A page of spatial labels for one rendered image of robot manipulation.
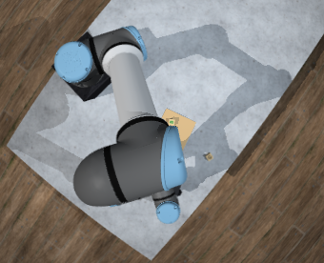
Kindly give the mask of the tan flat mat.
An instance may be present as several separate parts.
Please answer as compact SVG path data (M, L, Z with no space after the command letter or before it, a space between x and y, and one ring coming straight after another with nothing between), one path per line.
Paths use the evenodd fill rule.
M178 128L183 151L196 122L168 109L165 110L162 118L166 120L168 124L169 119L175 119L174 125Z

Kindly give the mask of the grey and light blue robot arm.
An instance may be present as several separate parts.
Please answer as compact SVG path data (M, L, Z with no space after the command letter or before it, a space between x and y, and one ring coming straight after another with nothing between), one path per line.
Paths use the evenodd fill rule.
M64 44L54 67L80 88L95 85L105 73L111 76L121 126L115 144L90 153L77 167L78 198L90 206L114 207L152 196L158 219L171 224L180 215L176 195L187 171L178 128L159 117L152 102L142 71L147 57L138 29L128 26Z

